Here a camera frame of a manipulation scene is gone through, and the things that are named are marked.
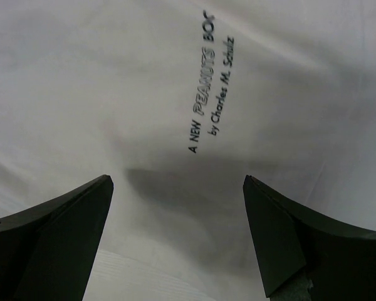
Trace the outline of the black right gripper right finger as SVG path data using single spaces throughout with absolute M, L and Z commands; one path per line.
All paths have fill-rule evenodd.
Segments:
M 376 231 L 297 203 L 253 176 L 244 202 L 270 300 L 376 300 Z

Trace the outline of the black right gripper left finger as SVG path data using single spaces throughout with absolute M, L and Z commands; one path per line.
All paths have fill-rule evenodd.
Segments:
M 0 300 L 82 300 L 112 194 L 102 175 L 0 218 Z

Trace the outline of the white green Charlie Brown t-shirt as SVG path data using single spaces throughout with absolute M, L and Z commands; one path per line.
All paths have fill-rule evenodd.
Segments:
M 376 230 L 376 1 L 0 1 L 0 217 L 100 175 L 101 256 L 252 274 L 252 174 Z

